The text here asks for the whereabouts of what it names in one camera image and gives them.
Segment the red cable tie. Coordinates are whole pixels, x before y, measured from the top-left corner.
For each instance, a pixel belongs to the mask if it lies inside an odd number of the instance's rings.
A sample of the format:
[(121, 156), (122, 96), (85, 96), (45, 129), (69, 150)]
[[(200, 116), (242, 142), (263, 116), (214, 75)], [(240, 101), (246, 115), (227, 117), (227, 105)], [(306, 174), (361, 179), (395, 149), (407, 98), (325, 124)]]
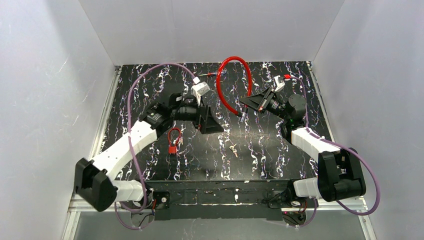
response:
[(178, 153), (178, 146), (181, 140), (181, 136), (182, 133), (178, 127), (173, 127), (168, 131), (168, 153), (170, 155), (176, 155)]

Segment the small brass cable-lock keys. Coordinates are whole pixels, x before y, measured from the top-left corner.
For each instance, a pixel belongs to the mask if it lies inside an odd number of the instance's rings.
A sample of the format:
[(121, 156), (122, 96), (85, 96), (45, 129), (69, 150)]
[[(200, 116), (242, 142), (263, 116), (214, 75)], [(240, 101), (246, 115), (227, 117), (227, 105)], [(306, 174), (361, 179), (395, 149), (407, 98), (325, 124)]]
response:
[(236, 146), (237, 146), (237, 144), (230, 145), (230, 146), (229, 146), (229, 149), (232, 151), (232, 153), (234, 154), (234, 156), (235, 156), (236, 158), (238, 158), (238, 151), (237, 151)]

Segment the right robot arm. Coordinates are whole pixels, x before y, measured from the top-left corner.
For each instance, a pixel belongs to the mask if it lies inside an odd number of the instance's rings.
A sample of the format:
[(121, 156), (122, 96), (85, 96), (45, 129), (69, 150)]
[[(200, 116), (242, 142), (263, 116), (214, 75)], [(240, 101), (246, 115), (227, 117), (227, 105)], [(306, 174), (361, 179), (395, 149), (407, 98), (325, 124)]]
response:
[(263, 113), (268, 111), (281, 118), (283, 139), (298, 147), (317, 163), (317, 177), (290, 180), (284, 199), (324, 199), (327, 202), (359, 197), (366, 193), (366, 183), (355, 152), (325, 142), (306, 126), (306, 99), (292, 94), (286, 102), (271, 88), (251, 96), (242, 97), (246, 107)]

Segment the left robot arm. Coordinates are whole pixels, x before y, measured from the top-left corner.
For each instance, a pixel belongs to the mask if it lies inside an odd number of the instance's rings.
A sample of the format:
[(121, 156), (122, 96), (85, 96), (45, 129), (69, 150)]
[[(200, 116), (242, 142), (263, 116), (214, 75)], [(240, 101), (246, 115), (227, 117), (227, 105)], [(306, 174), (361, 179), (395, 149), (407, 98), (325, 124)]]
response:
[(211, 108), (193, 95), (172, 93), (165, 101), (153, 102), (113, 145), (88, 160), (75, 165), (74, 192), (98, 212), (116, 202), (141, 201), (148, 204), (143, 180), (116, 180), (118, 173), (135, 155), (171, 129), (174, 121), (189, 121), (201, 134), (222, 133), (223, 127), (213, 117)]

